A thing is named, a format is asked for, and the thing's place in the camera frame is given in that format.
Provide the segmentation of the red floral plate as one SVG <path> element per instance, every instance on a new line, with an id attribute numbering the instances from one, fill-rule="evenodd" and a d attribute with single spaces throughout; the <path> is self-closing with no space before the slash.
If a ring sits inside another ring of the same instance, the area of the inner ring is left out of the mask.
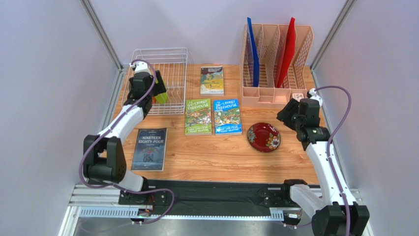
<path id="1" fill-rule="evenodd" d="M 268 153 L 280 146 L 281 136 L 275 126 L 266 122 L 259 122 L 248 129 L 247 141 L 257 151 Z"/>

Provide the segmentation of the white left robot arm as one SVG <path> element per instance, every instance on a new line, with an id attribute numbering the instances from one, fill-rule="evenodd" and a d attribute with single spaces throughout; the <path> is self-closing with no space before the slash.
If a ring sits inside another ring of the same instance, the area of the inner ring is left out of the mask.
<path id="1" fill-rule="evenodd" d="M 112 185 L 129 193 L 148 191 L 146 178 L 127 169 L 123 143 L 151 110 L 153 97 L 165 93 L 166 88 L 158 70 L 136 72 L 129 82 L 130 92 L 117 118 L 97 135 L 84 139 L 79 177 L 82 182 L 89 179 L 97 183 L 90 188 Z"/>

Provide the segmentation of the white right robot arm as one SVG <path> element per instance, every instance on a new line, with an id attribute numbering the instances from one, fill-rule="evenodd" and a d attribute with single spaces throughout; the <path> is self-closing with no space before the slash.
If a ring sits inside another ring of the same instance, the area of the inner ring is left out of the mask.
<path id="1" fill-rule="evenodd" d="M 317 175 L 322 196 L 318 197 L 307 184 L 289 187 L 291 200 L 311 219 L 316 236 L 361 236 L 370 213 L 360 205 L 347 186 L 334 156 L 331 134 L 320 126 L 320 101 L 291 99 L 277 114 L 277 119 L 294 130 Z"/>

